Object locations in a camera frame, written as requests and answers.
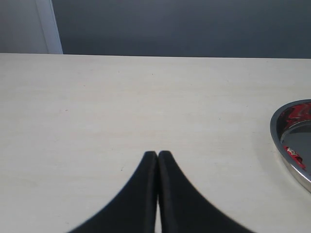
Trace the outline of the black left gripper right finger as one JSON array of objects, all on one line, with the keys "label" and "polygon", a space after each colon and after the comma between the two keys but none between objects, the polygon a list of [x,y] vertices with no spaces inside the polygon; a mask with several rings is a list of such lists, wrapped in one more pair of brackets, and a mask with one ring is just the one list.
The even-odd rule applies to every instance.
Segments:
[{"label": "black left gripper right finger", "polygon": [[158,155],[163,233],[250,233],[208,200],[184,175],[170,151]]}]

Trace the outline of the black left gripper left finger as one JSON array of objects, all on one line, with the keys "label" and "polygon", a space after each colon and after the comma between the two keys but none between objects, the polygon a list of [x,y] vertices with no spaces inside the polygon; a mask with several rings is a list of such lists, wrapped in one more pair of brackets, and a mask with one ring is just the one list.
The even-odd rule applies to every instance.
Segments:
[{"label": "black left gripper left finger", "polygon": [[153,233],[157,206],[157,154],[144,153],[122,190],[72,233]]}]

